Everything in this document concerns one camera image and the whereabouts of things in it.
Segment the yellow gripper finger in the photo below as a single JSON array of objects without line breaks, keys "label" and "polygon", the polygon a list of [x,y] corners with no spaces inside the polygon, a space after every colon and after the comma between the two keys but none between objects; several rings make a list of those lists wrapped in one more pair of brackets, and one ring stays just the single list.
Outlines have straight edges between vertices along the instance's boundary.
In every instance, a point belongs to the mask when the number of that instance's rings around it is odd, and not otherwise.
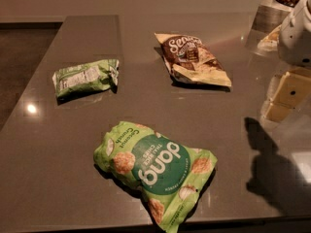
[{"label": "yellow gripper finger", "polygon": [[284,120],[311,93],[311,71],[291,69],[275,75],[263,103],[263,117],[274,122]]},{"label": "yellow gripper finger", "polygon": [[268,35],[261,39],[258,43],[258,49],[264,51],[276,51],[278,48],[278,39],[281,26],[275,27]]}]

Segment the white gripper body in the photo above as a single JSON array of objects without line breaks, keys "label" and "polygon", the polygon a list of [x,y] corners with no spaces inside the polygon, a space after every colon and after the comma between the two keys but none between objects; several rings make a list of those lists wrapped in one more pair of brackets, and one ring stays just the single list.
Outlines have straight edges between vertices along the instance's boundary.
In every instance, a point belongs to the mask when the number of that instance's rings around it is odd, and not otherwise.
[{"label": "white gripper body", "polygon": [[311,0],[299,0],[283,20],[278,52],[291,65],[311,67]]}]

